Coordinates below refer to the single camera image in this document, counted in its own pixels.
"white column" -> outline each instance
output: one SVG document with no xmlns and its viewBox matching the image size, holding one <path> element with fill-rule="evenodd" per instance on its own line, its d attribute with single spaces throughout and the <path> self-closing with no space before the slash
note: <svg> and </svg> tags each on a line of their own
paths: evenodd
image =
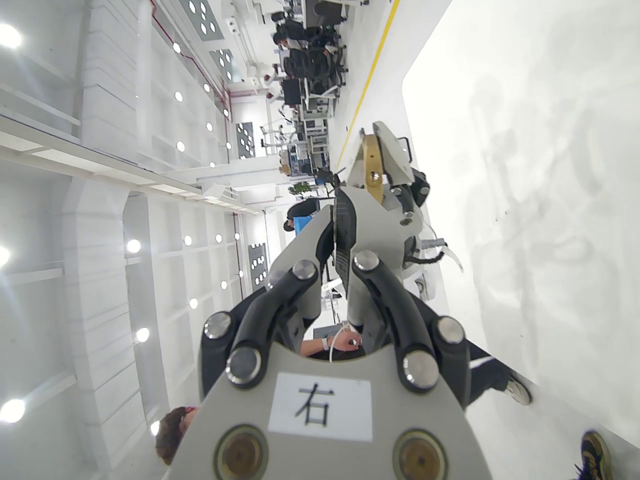
<svg viewBox="0 0 640 480">
<path fill-rule="evenodd" d="M 62 206 L 70 341 L 101 471 L 112 470 L 147 428 L 125 275 L 122 211 L 128 194 L 74 178 Z"/>
<path fill-rule="evenodd" d="M 93 0 L 82 81 L 83 146 L 135 162 L 142 0 Z"/>
</svg>

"white wall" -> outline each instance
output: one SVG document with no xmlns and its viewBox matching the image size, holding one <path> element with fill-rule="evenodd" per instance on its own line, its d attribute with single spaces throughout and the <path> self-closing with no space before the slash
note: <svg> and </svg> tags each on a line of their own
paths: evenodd
<svg viewBox="0 0 640 480">
<path fill-rule="evenodd" d="M 636 445 L 638 2 L 454 0 L 403 87 L 451 313 Z"/>
</svg>

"red pipe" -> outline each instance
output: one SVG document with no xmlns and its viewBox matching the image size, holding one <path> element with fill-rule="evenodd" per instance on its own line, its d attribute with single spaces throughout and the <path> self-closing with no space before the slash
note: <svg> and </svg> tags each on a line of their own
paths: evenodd
<svg viewBox="0 0 640 480">
<path fill-rule="evenodd" d="M 149 2 L 151 3 L 151 18 L 153 18 L 153 21 L 160 28 L 160 30 L 164 33 L 164 36 L 166 36 L 169 39 L 169 41 L 171 42 L 171 45 L 173 45 L 176 42 L 171 37 L 169 32 L 167 32 L 167 30 L 163 27 L 162 23 L 160 23 L 158 18 L 156 17 L 156 11 L 158 10 L 158 5 L 156 4 L 155 0 L 149 0 Z M 209 82 L 209 79 L 207 78 L 206 74 L 201 69 L 201 67 L 198 65 L 198 62 L 195 61 L 195 58 L 192 57 L 192 56 L 186 55 L 186 54 L 184 54 L 182 52 L 180 53 L 180 55 L 181 55 L 181 57 L 188 58 L 190 61 L 193 62 L 194 66 L 198 69 L 198 71 L 204 77 L 204 80 L 205 80 L 206 84 L 208 84 L 211 87 L 211 89 L 213 90 L 213 93 L 215 94 L 215 96 L 222 102 L 222 108 L 228 110 L 229 111 L 229 115 L 231 115 L 231 110 L 230 110 L 231 106 L 227 105 L 227 102 L 225 101 L 224 97 L 218 92 L 217 88 L 215 86 L 213 86 Z"/>
<path fill-rule="evenodd" d="M 237 214 L 234 212 L 233 213 L 233 238 L 234 238 L 234 240 L 236 238 L 235 233 L 238 232 L 238 228 L 236 227 L 236 217 L 237 217 Z M 240 266 L 240 251 L 238 250 L 238 240 L 235 240 L 235 256 L 238 259 L 238 275 L 240 275 L 240 269 L 242 269 L 242 266 Z M 242 291 L 242 278 L 240 279 L 240 299 L 242 299 L 242 300 L 245 299 L 245 293 Z"/>
</svg>

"white floor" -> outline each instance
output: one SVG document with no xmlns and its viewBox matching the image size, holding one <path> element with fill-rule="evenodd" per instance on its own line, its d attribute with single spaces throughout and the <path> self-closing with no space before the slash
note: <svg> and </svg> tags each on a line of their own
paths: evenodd
<svg viewBox="0 0 640 480">
<path fill-rule="evenodd" d="M 466 267 L 436 270 L 435 307 L 537 383 L 468 410 L 494 478 L 575 478 L 589 428 L 640 478 L 640 0 L 401 0 L 354 119 L 391 9 L 371 2 L 344 28 L 331 164 L 372 121 L 411 136 Z"/>
</svg>

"white cable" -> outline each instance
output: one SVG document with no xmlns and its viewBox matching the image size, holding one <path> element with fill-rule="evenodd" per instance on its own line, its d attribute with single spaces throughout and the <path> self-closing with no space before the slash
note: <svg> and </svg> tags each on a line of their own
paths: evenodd
<svg viewBox="0 0 640 480">
<path fill-rule="evenodd" d="M 329 363 L 334 362 L 334 346 L 336 345 L 336 339 L 338 338 L 338 336 L 340 334 L 343 333 L 343 331 L 349 329 L 349 323 L 347 322 L 346 324 L 343 324 L 342 327 L 338 330 L 338 333 L 336 333 L 333 336 L 333 340 L 331 341 L 331 347 L 329 348 Z"/>
</svg>

